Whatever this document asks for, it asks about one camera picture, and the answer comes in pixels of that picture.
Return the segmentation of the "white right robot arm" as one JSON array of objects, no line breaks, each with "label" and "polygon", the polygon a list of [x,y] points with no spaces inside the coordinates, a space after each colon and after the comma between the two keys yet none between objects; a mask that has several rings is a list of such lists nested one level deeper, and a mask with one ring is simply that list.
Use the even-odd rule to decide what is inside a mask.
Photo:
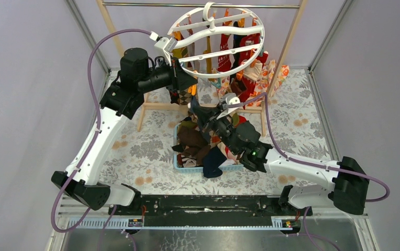
[{"label": "white right robot arm", "polygon": [[348,214],[364,213],[370,180],[355,159],[322,161],[283,152],[277,145],[261,142],[261,134],[250,122],[234,126],[221,106],[191,104],[190,108],[201,129],[215,132],[246,169],[288,174],[313,183],[306,187],[285,186],[277,201],[281,213],[292,215],[299,209],[330,205]]}]

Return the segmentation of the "white round clip hanger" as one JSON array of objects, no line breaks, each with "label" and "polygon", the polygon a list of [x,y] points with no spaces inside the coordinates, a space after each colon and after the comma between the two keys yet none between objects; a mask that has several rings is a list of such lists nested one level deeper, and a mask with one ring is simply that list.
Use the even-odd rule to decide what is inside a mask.
[{"label": "white round clip hanger", "polygon": [[[224,5],[219,14],[218,4],[208,2],[178,18],[166,37],[177,40],[171,56],[179,60],[183,70],[194,77],[221,78],[237,74],[257,55],[239,65],[240,52],[264,48],[265,26],[252,10]],[[195,43],[196,56],[188,56],[187,46]],[[199,71],[191,71],[188,62],[200,62]]]}]

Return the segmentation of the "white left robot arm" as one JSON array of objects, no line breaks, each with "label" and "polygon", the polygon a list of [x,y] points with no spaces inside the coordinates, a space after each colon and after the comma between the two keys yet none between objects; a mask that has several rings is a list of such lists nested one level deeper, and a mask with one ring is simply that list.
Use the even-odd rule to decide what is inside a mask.
[{"label": "white left robot arm", "polygon": [[145,49],[131,48],[120,59],[117,77],[101,98],[97,118],[74,161],[64,171],[55,171],[51,181],[64,194],[99,210],[106,203],[120,204],[128,215],[140,210],[136,192],[127,185],[113,187],[99,182],[102,164],[126,120],[143,105],[145,94],[160,88],[171,92],[197,84],[197,71],[188,71],[175,57],[152,59]]}]

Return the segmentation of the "orange plastic clip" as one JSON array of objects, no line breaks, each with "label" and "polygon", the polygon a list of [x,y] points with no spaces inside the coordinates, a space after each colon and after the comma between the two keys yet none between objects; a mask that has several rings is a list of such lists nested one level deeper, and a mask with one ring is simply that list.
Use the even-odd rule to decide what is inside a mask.
[{"label": "orange plastic clip", "polygon": [[190,86],[187,92],[190,93],[192,96],[195,96],[197,93],[197,84]]}]

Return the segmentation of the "black red yellow argyle sock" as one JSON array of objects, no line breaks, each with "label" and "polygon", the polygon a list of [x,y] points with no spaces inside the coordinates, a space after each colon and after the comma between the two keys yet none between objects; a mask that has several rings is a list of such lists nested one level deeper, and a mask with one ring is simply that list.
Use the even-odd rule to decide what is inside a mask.
[{"label": "black red yellow argyle sock", "polygon": [[169,91],[169,94],[170,94],[170,103],[179,105],[180,104],[179,93]]}]

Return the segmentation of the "dark navy sock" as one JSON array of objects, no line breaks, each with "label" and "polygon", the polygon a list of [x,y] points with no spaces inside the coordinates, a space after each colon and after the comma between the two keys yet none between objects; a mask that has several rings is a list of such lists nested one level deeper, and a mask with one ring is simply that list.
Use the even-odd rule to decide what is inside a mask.
[{"label": "dark navy sock", "polygon": [[218,113],[219,109],[217,107],[201,106],[196,97],[193,96],[190,102],[190,111],[196,116],[197,125],[200,130],[204,130],[212,117]]}]

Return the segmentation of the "beige brown argyle sock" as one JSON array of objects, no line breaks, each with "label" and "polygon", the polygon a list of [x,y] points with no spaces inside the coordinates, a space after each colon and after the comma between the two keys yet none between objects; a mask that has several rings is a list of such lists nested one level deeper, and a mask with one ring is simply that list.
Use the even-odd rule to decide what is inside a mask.
[{"label": "beige brown argyle sock", "polygon": [[187,105],[191,102],[192,94],[188,92],[188,89],[179,90],[179,105]]}]

